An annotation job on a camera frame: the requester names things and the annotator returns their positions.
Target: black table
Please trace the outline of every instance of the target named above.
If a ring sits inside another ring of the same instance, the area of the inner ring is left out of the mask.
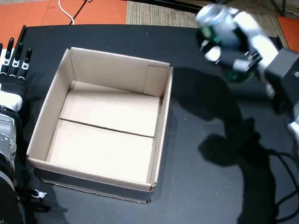
[[[30,141],[61,57],[71,46],[166,61],[175,67],[160,179],[153,202],[138,204],[45,184],[34,176],[30,165],[26,169],[17,165],[19,184],[46,191],[46,203],[52,206],[48,213],[41,214],[25,208],[27,223],[233,224],[242,212],[241,224],[266,223],[264,217],[271,210],[271,197],[275,194],[277,201],[294,190],[278,159],[270,160],[275,185],[268,181],[271,180],[268,157],[261,156],[260,148],[247,150],[243,156],[251,162],[244,163],[221,137],[225,136],[224,123],[227,127],[228,120],[240,118],[239,107],[243,118],[256,121],[263,147],[294,154],[285,118],[273,113],[263,85],[253,78],[227,88],[219,78],[221,71],[199,53],[195,29],[191,28],[122,25],[28,28],[24,48],[32,47],[33,55],[21,112],[25,139],[22,147],[26,148]],[[286,161],[296,173],[294,164]],[[287,201],[280,207],[279,217],[291,214],[297,204],[296,197]],[[297,224],[299,216],[285,223]]]

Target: open cardboard box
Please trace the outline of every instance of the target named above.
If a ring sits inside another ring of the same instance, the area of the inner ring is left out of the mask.
[[[150,201],[171,82],[168,63],[67,49],[27,151],[37,174],[72,189]]]

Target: carpet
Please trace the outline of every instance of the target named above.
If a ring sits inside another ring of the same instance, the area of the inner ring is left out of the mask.
[[[189,3],[205,3],[209,4],[207,1],[188,1]],[[267,32],[269,36],[279,36],[282,44],[287,47],[287,43],[276,15],[265,14],[260,11],[252,10],[251,14],[260,23],[261,27]],[[191,27],[195,28],[196,23],[194,19],[195,14],[182,12],[171,8],[155,6],[151,4],[139,3],[128,1],[127,8],[127,24],[132,25],[158,25],[158,26],[175,26],[175,27]]]

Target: box flap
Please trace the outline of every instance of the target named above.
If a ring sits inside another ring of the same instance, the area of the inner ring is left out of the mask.
[[[71,48],[71,58],[77,81],[159,97],[164,94],[168,63],[81,48]]]
[[[154,137],[159,97],[73,82],[61,119]]]

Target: box wall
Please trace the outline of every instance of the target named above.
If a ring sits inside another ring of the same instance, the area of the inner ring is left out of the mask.
[[[170,103],[170,96],[171,96],[171,85],[172,85],[172,68],[168,69],[168,81],[167,86],[162,102],[162,107],[160,111],[160,116],[158,118],[158,125],[156,130],[156,138],[155,138],[155,158],[153,161],[153,170],[151,175],[151,183],[157,183],[158,176],[159,176],[159,169],[162,157],[162,150],[163,150],[163,143],[164,143],[164,136],[166,130],[166,123],[168,117],[168,110],[169,110],[169,103]]]
[[[29,157],[39,160],[46,159],[72,79],[70,51],[66,50],[36,122],[27,151]]]
[[[158,97],[164,93],[168,63],[80,48],[71,49],[71,58],[79,82]],[[157,71],[147,79],[148,73]],[[157,78],[161,84],[154,83]]]

